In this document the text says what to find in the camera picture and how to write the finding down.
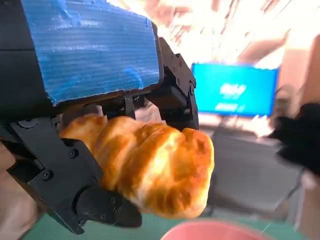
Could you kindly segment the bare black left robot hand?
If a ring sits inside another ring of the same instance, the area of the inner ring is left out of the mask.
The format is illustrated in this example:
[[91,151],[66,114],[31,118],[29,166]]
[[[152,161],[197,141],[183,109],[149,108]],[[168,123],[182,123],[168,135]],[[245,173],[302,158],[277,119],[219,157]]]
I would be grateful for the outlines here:
[[135,117],[134,97],[155,104],[178,130],[199,128],[196,80],[148,18],[105,0],[0,3],[0,141],[8,173],[62,226],[87,221],[138,228],[142,216],[103,190],[102,169],[83,142],[61,139],[59,114],[100,105]]

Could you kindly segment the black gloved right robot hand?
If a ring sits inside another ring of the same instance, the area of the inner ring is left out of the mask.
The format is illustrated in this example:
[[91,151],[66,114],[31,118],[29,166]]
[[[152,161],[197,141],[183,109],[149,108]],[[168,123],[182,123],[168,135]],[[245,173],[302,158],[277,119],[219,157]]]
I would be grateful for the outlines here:
[[307,103],[296,117],[278,116],[270,138],[280,141],[277,154],[285,161],[320,175],[320,104]]

